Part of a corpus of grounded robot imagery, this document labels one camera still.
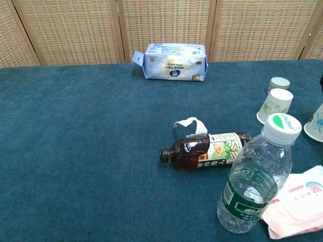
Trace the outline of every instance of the white paper cup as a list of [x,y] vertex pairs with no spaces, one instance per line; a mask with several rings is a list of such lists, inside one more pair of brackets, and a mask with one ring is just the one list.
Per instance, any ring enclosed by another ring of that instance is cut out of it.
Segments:
[[293,100],[293,94],[285,89],[272,89],[257,113],[257,119],[263,125],[269,115],[273,113],[287,113]]
[[270,93],[270,91],[274,88],[281,88],[281,89],[288,89],[289,85],[291,83],[286,79],[282,77],[273,77],[271,78],[271,81],[269,82],[269,87],[267,90],[267,94]]
[[323,103],[313,115],[312,120],[304,125],[304,131],[312,139],[323,143]]

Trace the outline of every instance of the bottle cap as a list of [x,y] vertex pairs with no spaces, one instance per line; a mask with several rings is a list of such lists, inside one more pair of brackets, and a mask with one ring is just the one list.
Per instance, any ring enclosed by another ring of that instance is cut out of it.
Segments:
[[276,145],[289,146],[295,142],[301,131],[302,124],[293,116],[273,113],[265,122],[262,135]]
[[161,163],[168,162],[168,157],[170,155],[170,152],[168,149],[160,149],[159,150],[159,158]]

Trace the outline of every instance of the black bottle cap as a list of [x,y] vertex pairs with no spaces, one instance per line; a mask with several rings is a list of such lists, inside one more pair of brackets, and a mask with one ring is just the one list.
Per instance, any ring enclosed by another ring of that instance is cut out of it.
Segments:
[[161,163],[166,163],[168,162],[168,157],[170,155],[170,152],[168,149],[160,149],[159,150],[159,157],[160,157],[160,162]]

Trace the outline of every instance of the white plastic tab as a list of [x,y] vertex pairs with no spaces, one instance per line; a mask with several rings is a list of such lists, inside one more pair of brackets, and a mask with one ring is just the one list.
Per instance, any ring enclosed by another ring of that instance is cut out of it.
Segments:
[[142,67],[144,56],[145,55],[143,53],[141,53],[139,51],[135,51],[135,53],[132,57],[132,61]]

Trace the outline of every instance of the tissue pack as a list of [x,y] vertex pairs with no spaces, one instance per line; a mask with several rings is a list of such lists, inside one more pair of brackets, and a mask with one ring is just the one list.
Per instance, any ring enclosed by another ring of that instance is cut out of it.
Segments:
[[152,79],[204,81],[208,67],[202,44],[153,43],[145,54],[136,51],[132,61]]

